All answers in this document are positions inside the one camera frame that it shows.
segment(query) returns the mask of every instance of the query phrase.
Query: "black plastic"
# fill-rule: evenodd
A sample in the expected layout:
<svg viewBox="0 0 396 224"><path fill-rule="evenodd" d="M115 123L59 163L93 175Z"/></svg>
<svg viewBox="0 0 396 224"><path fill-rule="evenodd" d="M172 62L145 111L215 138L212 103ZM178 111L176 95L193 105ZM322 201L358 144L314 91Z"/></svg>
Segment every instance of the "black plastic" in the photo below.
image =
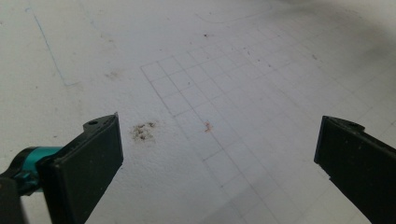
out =
<svg viewBox="0 0 396 224"><path fill-rule="evenodd" d="M0 224L25 224L17 182L0 177Z"/></svg>
<svg viewBox="0 0 396 224"><path fill-rule="evenodd" d="M324 116L315 162L372 223L396 223L396 149L359 124Z"/></svg>
<svg viewBox="0 0 396 224"><path fill-rule="evenodd" d="M54 224L84 223L123 161L117 114L83 128L60 151L36 163Z"/></svg>

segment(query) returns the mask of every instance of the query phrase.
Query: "small particle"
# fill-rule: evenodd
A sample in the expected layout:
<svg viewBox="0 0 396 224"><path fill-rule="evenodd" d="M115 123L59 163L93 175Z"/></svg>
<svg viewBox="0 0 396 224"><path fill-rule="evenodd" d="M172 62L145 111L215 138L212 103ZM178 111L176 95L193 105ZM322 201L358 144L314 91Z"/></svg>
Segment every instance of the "small particle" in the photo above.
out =
<svg viewBox="0 0 396 224"><path fill-rule="evenodd" d="M209 121L205 122L206 130L205 132L208 133L212 131L213 126L209 123Z"/></svg>

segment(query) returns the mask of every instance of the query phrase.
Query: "white surface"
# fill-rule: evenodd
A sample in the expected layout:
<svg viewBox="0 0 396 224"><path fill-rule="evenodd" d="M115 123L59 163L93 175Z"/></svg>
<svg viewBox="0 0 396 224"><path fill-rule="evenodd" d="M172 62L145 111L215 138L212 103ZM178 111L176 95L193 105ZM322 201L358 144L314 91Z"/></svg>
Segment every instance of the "white surface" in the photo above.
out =
<svg viewBox="0 0 396 224"><path fill-rule="evenodd" d="M125 161L88 223L368 223L312 160L323 115L396 147L396 7L338 2L4 0L1 168L118 111Z"/></svg>

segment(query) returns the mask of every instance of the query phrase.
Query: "dirt spot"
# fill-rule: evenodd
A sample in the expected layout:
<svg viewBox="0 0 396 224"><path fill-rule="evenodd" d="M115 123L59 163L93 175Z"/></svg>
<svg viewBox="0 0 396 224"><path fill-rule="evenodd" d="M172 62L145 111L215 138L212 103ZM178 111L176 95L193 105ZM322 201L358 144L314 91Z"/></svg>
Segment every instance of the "dirt spot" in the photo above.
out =
<svg viewBox="0 0 396 224"><path fill-rule="evenodd" d="M209 121L205 122L205 126L206 126L206 130L205 130L206 133L209 133L210 131L212 131L213 126L210 124Z"/></svg>
<svg viewBox="0 0 396 224"><path fill-rule="evenodd" d="M135 125L130 134L135 142L155 141L152 131L156 128L156 122L146 122L144 124Z"/></svg>
<svg viewBox="0 0 396 224"><path fill-rule="evenodd" d="M118 72L111 72L110 74L105 74L105 77L108 77L110 80L115 80L120 77Z"/></svg>

